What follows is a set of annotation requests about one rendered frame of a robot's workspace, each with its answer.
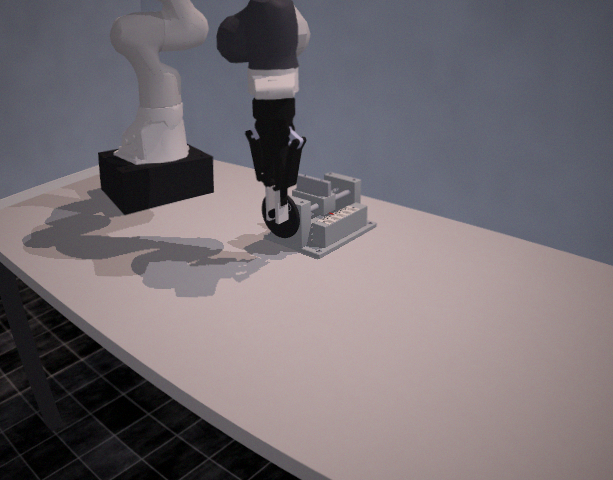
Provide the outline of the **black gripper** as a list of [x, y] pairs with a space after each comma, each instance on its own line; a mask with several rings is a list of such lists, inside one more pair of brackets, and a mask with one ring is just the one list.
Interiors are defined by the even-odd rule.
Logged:
[[[250, 144], [256, 179], [265, 186], [266, 219], [276, 219], [280, 224], [289, 220], [288, 188], [297, 183], [306, 138], [295, 133], [295, 98], [254, 98], [252, 107], [253, 117], [260, 121], [256, 120], [255, 127], [247, 130], [245, 135]], [[268, 212], [274, 208], [275, 218], [272, 219]]]

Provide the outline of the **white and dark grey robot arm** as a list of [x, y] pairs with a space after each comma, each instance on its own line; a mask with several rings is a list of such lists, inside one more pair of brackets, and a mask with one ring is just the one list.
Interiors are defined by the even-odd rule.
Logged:
[[[209, 31], [206, 18], [190, 0], [158, 1], [164, 4], [160, 12], [118, 17], [110, 31], [114, 49], [135, 70], [140, 102], [136, 120], [122, 134], [122, 146], [114, 155], [136, 165], [187, 157], [181, 77], [160, 62], [159, 52], [201, 46]], [[294, 98], [299, 91], [297, 57], [308, 46], [310, 31], [292, 0], [250, 0], [242, 11], [226, 17], [216, 37], [227, 61], [249, 62], [248, 93], [256, 94], [255, 99]]]

